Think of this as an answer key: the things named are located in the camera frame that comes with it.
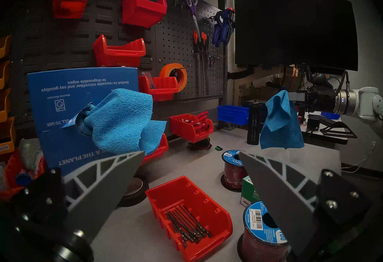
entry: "blue cardboard box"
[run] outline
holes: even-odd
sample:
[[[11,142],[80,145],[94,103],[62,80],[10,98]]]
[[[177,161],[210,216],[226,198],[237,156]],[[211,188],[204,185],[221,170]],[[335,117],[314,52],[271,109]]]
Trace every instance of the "blue cardboard box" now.
[[[81,134],[74,117],[87,104],[97,105],[114,89],[138,91],[137,68],[79,68],[28,74],[36,131],[48,167],[62,175],[115,154],[101,151]]]

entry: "blue microfiber cloth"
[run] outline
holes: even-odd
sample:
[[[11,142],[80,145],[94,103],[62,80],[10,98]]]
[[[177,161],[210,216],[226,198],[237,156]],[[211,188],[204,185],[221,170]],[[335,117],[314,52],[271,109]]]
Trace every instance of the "blue microfiber cloth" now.
[[[154,152],[165,130],[165,121],[151,121],[151,95],[116,89],[98,105],[88,104],[76,117],[78,130],[92,136],[95,145],[117,155]]]
[[[304,147],[301,127],[294,102],[288,100],[286,90],[280,91],[266,102],[267,117],[260,136],[261,149]]]

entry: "washing machine icon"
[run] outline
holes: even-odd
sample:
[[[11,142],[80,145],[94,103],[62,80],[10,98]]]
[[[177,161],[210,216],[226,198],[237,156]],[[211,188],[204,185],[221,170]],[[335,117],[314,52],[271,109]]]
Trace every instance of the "washing machine icon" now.
[[[54,105],[56,107],[56,111],[64,111],[65,110],[64,99],[55,100]]]

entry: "electrical tape roll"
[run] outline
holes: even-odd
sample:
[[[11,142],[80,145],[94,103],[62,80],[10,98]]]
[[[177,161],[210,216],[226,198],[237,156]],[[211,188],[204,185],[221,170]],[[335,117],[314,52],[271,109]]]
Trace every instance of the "electrical tape roll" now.
[[[188,82],[186,69],[180,63],[171,63],[162,67],[160,77],[174,76],[173,70],[177,73],[178,92],[182,91]]]

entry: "pegboard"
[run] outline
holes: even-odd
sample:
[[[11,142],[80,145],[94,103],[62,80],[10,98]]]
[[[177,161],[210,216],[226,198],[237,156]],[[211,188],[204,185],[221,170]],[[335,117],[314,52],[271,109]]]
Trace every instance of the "pegboard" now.
[[[103,34],[109,46],[122,46],[143,38],[146,55],[141,58],[140,71],[158,76],[168,63],[180,63],[187,69],[185,89],[174,95],[177,100],[216,99],[223,97],[223,59],[209,67],[209,96],[197,97],[196,58],[192,54],[194,23],[183,0],[166,0],[167,14],[162,22],[145,29],[122,25],[122,0],[88,0],[82,19],[55,19],[52,0],[25,0],[7,10],[1,33],[12,34],[13,61],[10,71],[12,116],[16,126],[30,126],[31,115],[27,74],[57,69],[96,66],[92,44]],[[218,9],[203,1],[198,5],[198,25],[212,37],[214,23],[208,17]],[[210,45],[210,52],[220,54],[223,48]]]

